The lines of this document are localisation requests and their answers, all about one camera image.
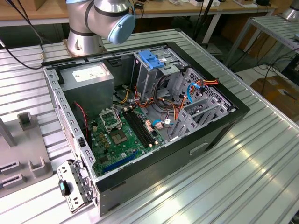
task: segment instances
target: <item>metal table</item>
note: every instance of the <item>metal table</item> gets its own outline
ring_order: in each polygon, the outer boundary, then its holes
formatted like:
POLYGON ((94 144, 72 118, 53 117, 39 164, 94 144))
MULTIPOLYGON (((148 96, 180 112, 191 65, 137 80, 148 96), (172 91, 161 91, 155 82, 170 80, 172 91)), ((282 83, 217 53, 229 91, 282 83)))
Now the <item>metal table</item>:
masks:
MULTIPOLYGON (((72 215, 53 175, 0 199, 3 223, 287 223, 299 209, 299 127, 246 86, 183 32, 132 35, 108 50, 174 41, 250 107, 248 115, 212 150, 99 217, 93 204, 72 215)), ((62 43, 45 45, 47 60, 67 58, 62 43)), ((30 65, 40 49, 13 53, 30 65)), ((41 70, 25 69, 0 51, 3 121, 36 114, 53 170, 72 158, 41 70)))
POLYGON ((252 17, 248 19, 233 47, 231 48, 225 62, 226 66, 231 61, 235 51, 237 50, 243 37, 246 35, 251 25, 256 27, 258 30, 253 35, 253 38, 250 40, 244 51, 246 51, 253 44, 253 41, 257 38, 259 33, 263 31, 269 36, 275 38, 279 43, 281 43, 281 46, 277 49, 277 53, 275 54, 277 57, 279 56, 279 53, 284 46, 290 48, 291 50, 294 50, 294 52, 299 53, 299 41, 294 38, 295 34, 299 33, 299 23, 286 21, 284 18, 278 15, 267 17, 252 17))

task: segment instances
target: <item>wooden workbench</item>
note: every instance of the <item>wooden workbench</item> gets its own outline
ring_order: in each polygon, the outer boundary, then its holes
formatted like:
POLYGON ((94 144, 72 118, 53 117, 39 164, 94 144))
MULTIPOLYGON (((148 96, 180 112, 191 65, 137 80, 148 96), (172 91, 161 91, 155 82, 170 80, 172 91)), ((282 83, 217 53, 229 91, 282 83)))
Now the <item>wooden workbench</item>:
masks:
MULTIPOLYGON (((259 6, 259 11, 272 10, 275 6, 263 7, 259 6)), ((164 17, 170 14, 199 14, 200 7, 196 7, 190 3, 182 3, 181 5, 173 5, 169 1, 162 2, 148 1, 144 4, 144 17, 149 18, 148 14, 164 14, 164 17)), ((227 0, 221 3, 218 7, 212 7, 210 13, 215 12, 241 12, 252 11, 256 12, 257 8, 243 8, 232 0, 227 0)), ((136 10, 137 14, 142 14, 140 10, 136 10)), ((27 11, 30 19, 54 19, 54 18, 68 18, 66 3, 63 0, 47 0, 37 11, 27 11)), ((12 8, 0 6, 0 21, 21 20, 21 16, 12 8)))
MULTIPOLYGON (((190 3, 182 3, 181 5, 173 5, 168 0, 162 2, 147 1, 144 3, 143 18, 154 17, 174 17, 199 15, 201 7, 196 7, 190 3)), ((272 15, 277 7, 259 6, 258 8, 243 8, 232 0, 227 0, 221 3, 218 7, 212 7, 208 14, 214 15, 203 40, 203 43, 208 43, 216 24, 222 14, 243 14, 255 12, 267 12, 272 15)), ((136 9, 137 18, 142 16, 142 12, 136 9)), ((63 0, 47 0, 37 11, 27 11, 27 14, 32 24, 53 24, 53 23, 68 23, 68 11, 66 3, 63 0)), ((19 26, 27 25, 20 15, 12 8, 0 6, 0 27, 1 26, 19 26)))

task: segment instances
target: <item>pcie slot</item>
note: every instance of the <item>pcie slot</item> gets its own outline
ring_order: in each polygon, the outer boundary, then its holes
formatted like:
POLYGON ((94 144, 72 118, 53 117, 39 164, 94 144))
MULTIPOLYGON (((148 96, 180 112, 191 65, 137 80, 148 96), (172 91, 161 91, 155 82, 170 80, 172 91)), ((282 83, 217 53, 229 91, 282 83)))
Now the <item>pcie slot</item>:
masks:
POLYGON ((114 163, 114 164, 111 164, 109 166, 107 166, 106 168, 103 169, 103 173, 107 172, 107 171, 110 171, 112 169, 115 169, 123 164, 125 164, 126 162, 129 162, 131 161, 132 159, 135 158, 135 155, 138 153, 138 151, 134 152, 133 154, 129 155, 128 157, 122 159, 122 160, 119 160, 118 162, 114 163))

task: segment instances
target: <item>motherboard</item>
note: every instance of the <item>motherboard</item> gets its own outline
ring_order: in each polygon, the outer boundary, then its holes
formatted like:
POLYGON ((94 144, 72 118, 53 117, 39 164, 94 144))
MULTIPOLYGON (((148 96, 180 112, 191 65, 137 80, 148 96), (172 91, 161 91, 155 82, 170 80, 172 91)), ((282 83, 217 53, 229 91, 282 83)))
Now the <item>motherboard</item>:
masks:
POLYGON ((96 158, 93 169, 98 176, 165 143, 139 107, 120 112, 104 111, 98 118, 90 120, 89 126, 96 158))

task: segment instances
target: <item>chip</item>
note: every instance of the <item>chip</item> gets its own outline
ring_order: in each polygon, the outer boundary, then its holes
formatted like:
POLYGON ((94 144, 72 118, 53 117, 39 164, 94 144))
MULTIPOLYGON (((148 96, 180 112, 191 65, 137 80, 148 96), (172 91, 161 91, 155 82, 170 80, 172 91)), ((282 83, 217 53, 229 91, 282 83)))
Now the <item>chip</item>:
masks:
POLYGON ((108 160, 109 160, 109 159, 108 159, 107 156, 103 156, 103 157, 100 158, 100 162, 101 162, 101 163, 107 162, 108 160))
POLYGON ((118 145, 121 144, 122 142, 128 140, 125 133, 122 130, 116 130, 111 132, 110 134, 114 144, 118 145))

